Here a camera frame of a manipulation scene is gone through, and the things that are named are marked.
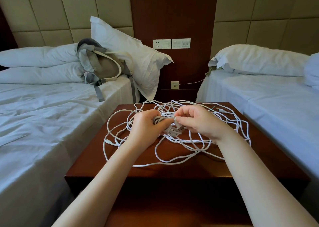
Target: mattress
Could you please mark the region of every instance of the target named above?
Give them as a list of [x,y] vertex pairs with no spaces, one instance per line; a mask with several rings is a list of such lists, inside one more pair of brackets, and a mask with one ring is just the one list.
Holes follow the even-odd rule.
[[241,75],[223,70],[206,77],[197,102],[230,102],[311,177],[319,178],[319,91],[303,77]]
[[65,173],[118,104],[133,103],[127,76],[100,88],[104,102],[84,83],[0,84],[0,226],[52,224]]

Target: person's left hand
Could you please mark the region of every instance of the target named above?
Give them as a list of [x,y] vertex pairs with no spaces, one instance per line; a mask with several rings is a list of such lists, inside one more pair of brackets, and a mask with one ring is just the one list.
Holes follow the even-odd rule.
[[161,116],[158,110],[146,110],[134,116],[132,130],[127,141],[144,151],[154,143],[156,138],[174,122],[173,118],[153,124],[153,118]]

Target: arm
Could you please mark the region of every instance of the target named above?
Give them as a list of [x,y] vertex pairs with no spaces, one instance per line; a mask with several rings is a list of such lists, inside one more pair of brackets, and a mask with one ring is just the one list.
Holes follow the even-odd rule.
[[127,141],[112,155],[96,177],[62,213],[53,227],[104,226],[118,193],[138,156],[165,130],[173,118],[153,125],[157,110],[134,117]]
[[319,226],[230,126],[199,105],[181,107],[175,116],[219,146],[255,227]]

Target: headboard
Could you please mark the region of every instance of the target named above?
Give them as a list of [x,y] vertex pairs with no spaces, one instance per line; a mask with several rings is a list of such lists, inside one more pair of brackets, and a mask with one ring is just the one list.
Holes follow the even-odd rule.
[[233,44],[319,52],[319,0],[217,0],[211,58]]
[[59,46],[91,37],[90,16],[134,36],[130,0],[0,0],[18,47]]

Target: cable bundle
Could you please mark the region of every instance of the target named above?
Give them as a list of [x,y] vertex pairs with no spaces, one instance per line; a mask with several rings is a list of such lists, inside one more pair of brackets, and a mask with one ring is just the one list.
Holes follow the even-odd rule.
[[[141,112],[143,111],[143,107],[144,107],[144,104],[145,103],[154,103],[156,106],[154,107],[154,109],[157,109],[161,116],[156,116],[154,119],[153,119],[153,123],[156,124],[158,122],[160,122],[161,120],[165,119],[165,118],[169,118],[169,117],[173,117],[176,110],[179,109],[180,107],[182,106],[185,106],[185,104],[194,104],[194,105],[201,105],[203,106],[204,108],[206,108],[209,112],[211,112],[212,114],[214,114],[216,117],[220,118],[222,121],[224,121],[226,124],[235,124],[236,128],[234,129],[236,132],[240,131],[244,137],[244,140],[248,141],[249,142],[249,145],[251,145],[251,140],[249,138],[249,134],[248,134],[248,122],[245,121],[245,120],[241,120],[236,114],[235,112],[228,108],[228,107],[225,107],[225,106],[222,106],[218,103],[211,103],[211,104],[208,104],[208,103],[204,103],[204,104],[195,104],[193,102],[190,102],[190,101],[184,101],[184,100],[179,100],[179,101],[174,101],[172,100],[171,102],[169,103],[161,103],[161,102],[158,102],[158,101],[150,101],[150,100],[146,100],[145,102],[143,103],[136,103],[134,104],[134,107],[135,107],[135,110],[119,110],[117,112],[115,112],[113,115],[110,116],[109,120],[107,121],[107,130],[108,130],[108,134],[105,136],[104,138],[104,142],[103,142],[103,152],[104,152],[104,156],[105,156],[105,159],[106,161],[108,161],[108,158],[107,158],[107,155],[105,153],[105,143],[107,144],[110,144],[110,145],[113,145],[113,146],[117,146],[117,147],[120,147],[124,142],[125,140],[127,139],[127,136],[123,139],[119,138],[118,137],[118,134],[125,131],[125,130],[128,130],[128,131],[131,131],[131,127],[132,127],[132,124],[133,124],[133,120],[134,120],[134,115],[135,113],[138,113],[138,112]],[[137,104],[142,104],[142,107],[140,109],[137,108]],[[219,107],[222,107],[222,108],[216,108],[218,111],[214,110],[214,108],[216,106],[219,106]],[[113,129],[109,129],[109,122],[110,120],[112,119],[112,117],[121,112],[121,111],[128,111],[128,112],[131,112],[129,114],[129,116],[127,117],[127,121],[126,122],[123,122],[117,126],[115,126]],[[232,114],[235,119],[234,120],[231,120],[229,119],[226,114]],[[247,128],[246,128],[246,132],[244,132],[243,128],[242,128],[242,123],[245,123]],[[123,124],[126,124],[126,127],[122,130],[120,130],[119,132],[116,133],[116,135],[112,134],[112,131],[123,125]],[[198,153],[200,152],[204,152],[206,154],[209,154],[213,157],[216,157],[216,158],[219,158],[219,159],[222,159],[222,157],[219,157],[217,155],[214,155],[212,153],[209,153],[207,152],[206,150],[210,147],[212,141],[211,140],[203,140],[202,136],[200,133],[198,133],[199,135],[199,138],[200,140],[193,140],[192,137],[191,137],[191,132],[189,131],[189,140],[183,140],[183,139],[180,139],[178,137],[178,135],[181,134],[182,130],[184,129],[183,126],[179,125],[177,122],[173,123],[169,128],[167,128],[165,130],[165,133],[162,137],[162,139],[159,141],[159,143],[155,146],[155,155],[157,157],[158,160],[160,160],[160,162],[155,162],[155,163],[150,163],[150,164],[144,164],[144,165],[133,165],[134,167],[144,167],[144,166],[151,166],[151,165],[155,165],[155,164],[165,164],[165,165],[176,165],[176,164],[181,164],[185,161],[187,161],[188,159],[190,159],[191,157],[197,155]],[[106,137],[108,135],[111,135],[114,137],[114,141],[115,143],[113,143],[112,141],[110,140],[107,140]],[[157,155],[157,147],[161,144],[161,142],[164,140],[164,139],[168,139],[169,141],[173,142],[173,143],[178,143],[178,144],[181,144],[183,147],[185,147],[187,150],[189,150],[191,153],[189,155],[186,155],[186,156],[179,156],[179,157],[175,157],[171,160],[168,160],[168,161],[165,161],[165,160],[162,160],[158,155]],[[180,158],[184,158],[182,161],[178,161],[178,162],[172,162],[174,160],[177,160],[177,159],[180,159]]]

